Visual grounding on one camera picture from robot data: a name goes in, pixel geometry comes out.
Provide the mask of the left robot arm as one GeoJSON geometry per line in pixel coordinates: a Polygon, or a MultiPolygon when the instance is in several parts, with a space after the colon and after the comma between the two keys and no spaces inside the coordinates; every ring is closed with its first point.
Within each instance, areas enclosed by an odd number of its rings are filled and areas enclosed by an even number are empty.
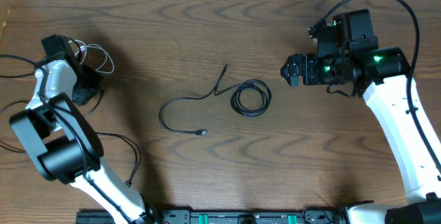
{"type": "Polygon", "coordinates": [[[107,164],[98,134],[79,112],[101,90],[103,77],[81,63],[73,42],[59,34],[42,40],[46,56],[34,64],[34,93],[10,126],[46,180],[85,192],[115,223],[162,223],[161,214],[107,164]]]}

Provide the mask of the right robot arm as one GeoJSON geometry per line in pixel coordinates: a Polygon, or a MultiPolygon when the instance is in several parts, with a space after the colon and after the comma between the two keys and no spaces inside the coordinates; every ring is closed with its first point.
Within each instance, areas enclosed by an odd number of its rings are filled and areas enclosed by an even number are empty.
{"type": "Polygon", "coordinates": [[[312,35],[314,54],[293,54],[280,74],[290,86],[353,84],[374,113],[398,164],[403,207],[361,202],[338,210],[334,223],[439,223],[440,141],[422,108],[410,65],[398,47],[379,48],[367,9],[333,17],[312,35]]]}

